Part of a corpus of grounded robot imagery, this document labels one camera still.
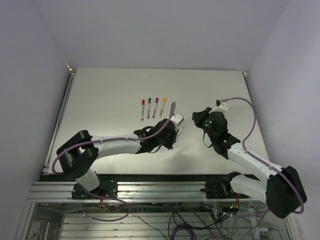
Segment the magenta white pen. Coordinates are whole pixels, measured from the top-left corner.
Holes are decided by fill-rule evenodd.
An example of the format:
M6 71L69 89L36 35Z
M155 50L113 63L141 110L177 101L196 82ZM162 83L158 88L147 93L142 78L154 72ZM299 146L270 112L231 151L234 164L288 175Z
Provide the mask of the magenta white pen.
M156 112L158 108L158 103L156 103L156 100L154 102L154 108L153 108L153 113L152 113L152 118L154 119L156 117Z

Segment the red white pen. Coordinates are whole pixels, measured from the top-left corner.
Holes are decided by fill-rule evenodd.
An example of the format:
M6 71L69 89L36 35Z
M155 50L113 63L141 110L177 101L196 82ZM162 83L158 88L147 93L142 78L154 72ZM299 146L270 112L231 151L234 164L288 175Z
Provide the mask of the red white pen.
M142 101L141 101L141 121L144 120L145 117L145 105L142 105Z

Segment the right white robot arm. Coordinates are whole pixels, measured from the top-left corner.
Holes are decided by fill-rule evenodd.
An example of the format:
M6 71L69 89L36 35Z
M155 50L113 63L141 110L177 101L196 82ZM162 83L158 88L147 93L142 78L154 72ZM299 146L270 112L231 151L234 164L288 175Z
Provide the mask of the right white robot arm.
M228 131L228 121L218 110L206 108L193 112L192 120L197 128L208 136L210 148L246 170L255 178L233 171L221 179L220 192L226 198L235 194L254 198L268 207L279 218L304 210L307 195L300 176L292 166L282 167L245 150L243 143Z

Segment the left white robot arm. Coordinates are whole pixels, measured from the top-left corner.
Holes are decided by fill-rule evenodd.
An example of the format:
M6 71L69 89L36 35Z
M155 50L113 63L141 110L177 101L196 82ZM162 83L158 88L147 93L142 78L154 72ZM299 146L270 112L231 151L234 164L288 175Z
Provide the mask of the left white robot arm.
M76 181L89 198L96 199L102 193L98 175L91 169L96 160L121 154L156 153L161 147L171 150L183 122L183 116L174 114L155 126L119 136L94 136L81 130L56 151L57 161L67 179Z

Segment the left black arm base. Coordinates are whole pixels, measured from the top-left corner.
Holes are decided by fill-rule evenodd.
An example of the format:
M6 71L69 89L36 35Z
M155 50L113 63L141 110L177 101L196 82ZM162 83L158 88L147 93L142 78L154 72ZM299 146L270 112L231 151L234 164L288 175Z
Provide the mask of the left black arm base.
M72 200L92 200L98 199L95 197L102 196L102 197L109 197L109 198L116 198L118 193L118 184L113 179L102 179L102 182L99 184L98 187L89 191L88 187L85 187L83 184L76 183L73 186L73 190L71 193Z

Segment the green white pen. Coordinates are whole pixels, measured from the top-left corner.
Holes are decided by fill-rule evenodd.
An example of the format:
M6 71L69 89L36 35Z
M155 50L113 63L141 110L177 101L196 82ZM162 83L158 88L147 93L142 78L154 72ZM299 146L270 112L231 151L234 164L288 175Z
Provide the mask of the green white pen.
M150 118L150 113L151 113L151 103L147 103L147 119Z

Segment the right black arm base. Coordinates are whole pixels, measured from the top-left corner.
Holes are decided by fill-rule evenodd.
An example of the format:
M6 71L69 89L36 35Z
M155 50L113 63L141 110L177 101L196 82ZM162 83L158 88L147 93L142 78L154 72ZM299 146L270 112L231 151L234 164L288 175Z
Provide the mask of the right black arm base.
M218 181L207 181L204 188L201 188L200 191L206 194L207 199L235 198L237 193L231 187L231 180L240 174L240 172L233 171Z

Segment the yellow white pen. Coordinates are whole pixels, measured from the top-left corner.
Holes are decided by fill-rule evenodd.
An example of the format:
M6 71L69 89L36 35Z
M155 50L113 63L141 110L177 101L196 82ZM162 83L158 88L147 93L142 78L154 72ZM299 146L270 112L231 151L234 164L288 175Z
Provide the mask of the yellow white pen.
M164 111L165 105L166 105L166 103L163 103L163 101L162 101L161 109L160 109L160 112L159 112L159 118L161 118L162 115L163 115L163 111Z

